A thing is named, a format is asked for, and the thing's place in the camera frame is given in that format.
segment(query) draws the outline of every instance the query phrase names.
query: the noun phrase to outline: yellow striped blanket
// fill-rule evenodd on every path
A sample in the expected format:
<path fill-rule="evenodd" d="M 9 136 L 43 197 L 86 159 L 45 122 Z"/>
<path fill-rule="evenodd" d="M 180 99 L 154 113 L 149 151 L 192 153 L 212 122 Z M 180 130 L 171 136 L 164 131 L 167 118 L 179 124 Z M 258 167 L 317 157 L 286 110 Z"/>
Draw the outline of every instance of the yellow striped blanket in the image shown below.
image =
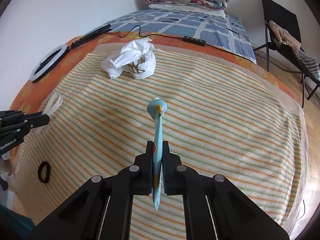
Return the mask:
<path fill-rule="evenodd" d="M 133 164 L 154 138 L 146 111 L 165 100 L 163 138 L 200 174 L 230 179 L 284 225 L 301 174 L 301 120 L 251 76 L 201 58 L 156 50 L 154 75 L 111 80 L 100 67 L 108 54 L 88 54 L 56 87 L 63 104 L 39 135 L 20 147 L 14 185 L 37 224 L 95 174 L 111 176 Z M 51 164 L 48 184 L 37 178 Z M 185 239 L 182 198 L 135 197 L 132 239 Z"/>

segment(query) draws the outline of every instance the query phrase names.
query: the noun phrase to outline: black hair tie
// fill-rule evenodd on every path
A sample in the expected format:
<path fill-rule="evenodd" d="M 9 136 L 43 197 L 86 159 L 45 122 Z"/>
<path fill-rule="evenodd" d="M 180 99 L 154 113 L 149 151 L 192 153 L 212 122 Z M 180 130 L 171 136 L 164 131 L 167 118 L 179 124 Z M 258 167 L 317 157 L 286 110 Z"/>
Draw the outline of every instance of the black hair tie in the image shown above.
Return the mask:
<path fill-rule="evenodd" d="M 46 171 L 46 173 L 45 173 L 45 179 L 42 179 L 42 177 L 41 177 L 41 172 L 42 172 L 44 166 L 47 167 L 47 171 Z M 48 183 L 48 182 L 49 182 L 49 179 L 50 179 L 50 172 L 51 172 L 51 166 L 50 166 L 50 164 L 49 164 L 48 162 L 43 162 L 43 163 L 41 163 L 40 166 L 39 166 L 39 168 L 38 168 L 38 178 L 39 178 L 39 180 L 40 180 L 42 183 L 44 183 L 44 184 Z"/>

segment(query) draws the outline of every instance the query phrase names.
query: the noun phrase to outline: black cable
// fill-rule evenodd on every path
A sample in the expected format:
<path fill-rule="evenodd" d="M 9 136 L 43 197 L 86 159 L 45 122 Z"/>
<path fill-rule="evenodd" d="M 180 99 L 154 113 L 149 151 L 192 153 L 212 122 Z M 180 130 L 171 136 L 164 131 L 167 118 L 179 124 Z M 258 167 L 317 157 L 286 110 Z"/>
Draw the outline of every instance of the black cable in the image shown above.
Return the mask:
<path fill-rule="evenodd" d="M 297 222 L 304 216 L 304 214 L 306 213 L 306 205 L 304 203 L 304 199 L 302 200 L 303 201 L 303 206 L 304 206 L 304 212 L 303 212 L 303 215 L 297 220 Z"/>
<path fill-rule="evenodd" d="M 139 37 L 141 37 L 141 38 L 146 38 L 146 37 L 149 37 L 149 36 L 162 36 L 162 37 L 167 37 L 167 38 L 172 38 L 172 39 L 183 40 L 183 38 L 181 38 L 181 37 L 171 37 L 171 36 L 166 36 L 166 35 L 162 35 L 162 34 L 149 34 L 149 35 L 146 35 L 146 36 L 141 36 L 141 26 L 140 26 L 140 25 L 136 25 L 135 27 L 133 27 L 131 30 L 129 30 L 129 31 L 127 32 L 127 34 L 126 34 L 125 36 L 127 36 L 130 32 L 132 32 L 132 30 L 133 30 L 134 28 L 136 28 L 136 27 L 139 27 L 139 34 L 138 34 L 138 35 L 139 35 Z M 121 33 L 121 32 L 116 32 L 116 33 L 104 33 L 104 32 L 102 32 L 102 34 L 112 34 L 112 35 L 118 34 L 118 36 L 119 36 L 120 38 L 124 38 L 125 36 L 120 36 L 120 33 Z M 242 57 L 242 56 L 240 56 L 240 55 L 238 55 L 238 54 L 232 53 L 232 52 L 230 52 L 230 51 L 228 51 L 228 50 L 225 50 L 225 49 L 221 49 L 221 48 L 219 48 L 219 47 L 217 47 L 217 46 L 210 45 L 210 44 L 206 44 L 206 45 L 209 46 L 209 47 L 212 47 L 212 48 L 214 48 L 214 49 L 219 49 L 219 50 L 222 50 L 222 51 L 226 51 L 226 52 L 231 53 L 231 54 L 233 54 L 233 55 L 235 55 L 235 56 L 238 56 L 238 57 L 241 57 L 241 58 L 244 58 L 244 59 L 249 60 L 249 59 L 246 58 L 246 57 Z"/>
<path fill-rule="evenodd" d="M 226 29 L 238 35 L 239 44 L 240 44 L 240 48 L 241 48 L 241 53 L 243 54 L 243 50 L 242 50 L 242 46 L 241 46 L 241 42 L 240 42 L 240 36 L 239 36 L 239 33 L 235 32 L 235 31 L 233 31 L 233 30 L 231 30 L 231 29 L 229 29 L 229 28 L 226 28 Z"/>

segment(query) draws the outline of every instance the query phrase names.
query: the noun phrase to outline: bed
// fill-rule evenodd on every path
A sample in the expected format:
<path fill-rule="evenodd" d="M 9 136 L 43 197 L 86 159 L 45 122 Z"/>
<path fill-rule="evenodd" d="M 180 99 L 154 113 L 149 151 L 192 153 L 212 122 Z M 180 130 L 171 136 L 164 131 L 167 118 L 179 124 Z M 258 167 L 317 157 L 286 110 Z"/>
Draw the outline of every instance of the bed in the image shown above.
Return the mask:
<path fill-rule="evenodd" d="M 137 11 L 111 21 L 114 31 L 139 24 L 142 35 L 204 39 L 209 32 L 207 43 L 224 50 L 151 36 L 155 74 L 110 80 L 100 62 L 140 37 L 135 31 L 124 38 L 109 33 L 71 51 L 41 81 L 25 84 L 12 109 L 44 109 L 54 92 L 64 98 L 40 135 L 31 132 L 12 153 L 17 165 L 11 186 L 34 223 L 91 176 L 115 175 L 131 165 L 153 139 L 145 109 L 160 97 L 168 103 L 163 125 L 171 152 L 200 174 L 224 174 L 290 234 L 308 170 L 303 111 L 288 87 L 255 64 L 241 21 L 227 19 Z M 36 175 L 42 161 L 52 165 L 47 185 Z M 132 239 L 185 239 L 182 199 L 162 193 L 161 201 L 156 212 L 151 197 L 134 198 Z"/>

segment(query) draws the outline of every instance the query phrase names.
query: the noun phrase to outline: screw head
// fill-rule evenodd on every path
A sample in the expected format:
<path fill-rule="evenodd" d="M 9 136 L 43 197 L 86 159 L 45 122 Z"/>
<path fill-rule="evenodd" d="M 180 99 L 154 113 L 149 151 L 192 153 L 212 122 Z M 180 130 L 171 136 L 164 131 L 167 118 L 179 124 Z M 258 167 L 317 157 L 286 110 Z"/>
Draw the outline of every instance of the screw head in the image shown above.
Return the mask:
<path fill-rule="evenodd" d="M 187 170 L 187 167 L 184 166 L 184 165 L 179 165 L 179 166 L 177 166 L 177 170 L 178 170 L 178 171 L 186 171 L 186 170 Z"/>
<path fill-rule="evenodd" d="M 132 172 L 138 171 L 138 170 L 139 170 L 139 166 L 137 166 L 137 165 L 132 165 L 132 166 L 129 168 L 129 171 L 132 171 Z"/>
<path fill-rule="evenodd" d="M 224 176 L 218 174 L 214 177 L 217 182 L 224 182 Z"/>
<path fill-rule="evenodd" d="M 93 183 L 98 183 L 101 181 L 101 177 L 99 175 L 94 175 L 92 178 L 91 178 L 91 181 Z"/>

